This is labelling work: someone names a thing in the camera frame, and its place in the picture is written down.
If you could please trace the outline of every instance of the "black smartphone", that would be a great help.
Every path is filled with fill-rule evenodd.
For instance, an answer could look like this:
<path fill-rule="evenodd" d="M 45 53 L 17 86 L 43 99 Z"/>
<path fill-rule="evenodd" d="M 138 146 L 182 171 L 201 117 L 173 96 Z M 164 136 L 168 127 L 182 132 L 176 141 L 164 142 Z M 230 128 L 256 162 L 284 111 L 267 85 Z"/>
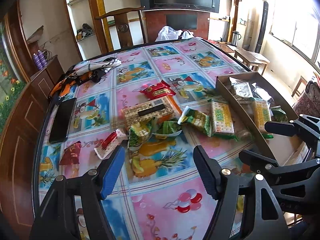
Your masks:
<path fill-rule="evenodd" d="M 61 104 L 59 105 L 50 132 L 50 143 L 59 143 L 67 140 L 71 117 L 73 114 L 73 109 L 76 105 L 76 100 L 76 98 L 72 98 L 61 102 Z"/>

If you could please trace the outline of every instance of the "dark red snack packet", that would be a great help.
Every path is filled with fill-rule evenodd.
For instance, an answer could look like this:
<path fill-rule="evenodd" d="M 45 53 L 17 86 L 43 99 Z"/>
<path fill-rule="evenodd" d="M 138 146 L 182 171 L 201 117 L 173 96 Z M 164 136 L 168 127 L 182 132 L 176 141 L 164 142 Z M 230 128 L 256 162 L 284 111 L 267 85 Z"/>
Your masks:
<path fill-rule="evenodd" d="M 157 99 L 164 96 L 174 96 L 176 93 L 170 88 L 170 86 L 164 81 L 152 85 L 144 90 L 140 90 L 140 93 L 146 95 L 150 100 Z"/>
<path fill-rule="evenodd" d="M 70 145 L 68 148 L 64 149 L 63 157 L 59 165 L 79 164 L 80 150 L 81 150 L 80 141 L 77 141 L 76 143 Z"/>

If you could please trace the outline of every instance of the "cardboard box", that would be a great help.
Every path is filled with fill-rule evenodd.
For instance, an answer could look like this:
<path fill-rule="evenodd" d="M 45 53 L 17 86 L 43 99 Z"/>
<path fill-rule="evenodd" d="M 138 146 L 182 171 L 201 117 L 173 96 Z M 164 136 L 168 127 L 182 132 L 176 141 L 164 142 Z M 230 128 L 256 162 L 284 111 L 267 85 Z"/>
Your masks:
<path fill-rule="evenodd" d="M 254 121 L 249 117 L 246 111 L 225 87 L 225 85 L 230 84 L 229 77 L 243 81 L 249 81 L 250 83 L 256 82 L 259 87 L 265 89 L 269 95 L 273 97 L 276 106 L 281 106 L 281 108 L 286 112 L 288 120 L 297 119 L 297 114 L 281 96 L 281 94 L 258 72 L 246 72 L 217 77 L 216 89 L 225 98 L 225 100 L 229 102 L 232 109 L 239 115 L 244 125 L 250 130 L 260 154 L 265 157 L 275 159 L 280 165 L 284 165 L 284 163 L 290 158 L 290 156 L 292 156 L 296 149 L 300 147 L 303 141 L 296 135 L 293 137 L 287 137 L 277 134 L 274 134 L 273 139 L 265 140 L 255 126 Z"/>

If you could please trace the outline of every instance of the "barcode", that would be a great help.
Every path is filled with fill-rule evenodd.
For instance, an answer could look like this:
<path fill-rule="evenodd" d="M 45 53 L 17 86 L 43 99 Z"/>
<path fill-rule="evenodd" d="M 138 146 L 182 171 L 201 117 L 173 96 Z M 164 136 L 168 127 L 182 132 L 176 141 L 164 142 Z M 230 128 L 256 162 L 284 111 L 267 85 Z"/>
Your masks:
<path fill-rule="evenodd" d="M 157 105 L 159 105 L 159 104 L 162 104 L 162 99 L 153 101 L 153 105 L 154 105 L 154 106 L 157 106 Z"/>

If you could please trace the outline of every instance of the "black pipe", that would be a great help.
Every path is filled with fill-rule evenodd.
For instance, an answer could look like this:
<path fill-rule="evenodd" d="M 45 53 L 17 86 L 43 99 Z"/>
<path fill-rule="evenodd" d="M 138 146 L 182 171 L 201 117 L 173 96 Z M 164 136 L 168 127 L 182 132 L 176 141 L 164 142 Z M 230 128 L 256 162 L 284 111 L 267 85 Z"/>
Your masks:
<path fill-rule="evenodd" d="M 263 2 L 263 13 L 262 13 L 262 21 L 261 21 L 261 27 L 259 32 L 259 37 L 256 45 L 256 49 L 254 50 L 255 53 L 260 53 L 264 33 L 266 32 L 266 25 L 267 25 L 267 18 L 268 18 L 268 8 L 269 5 L 267 2 Z"/>

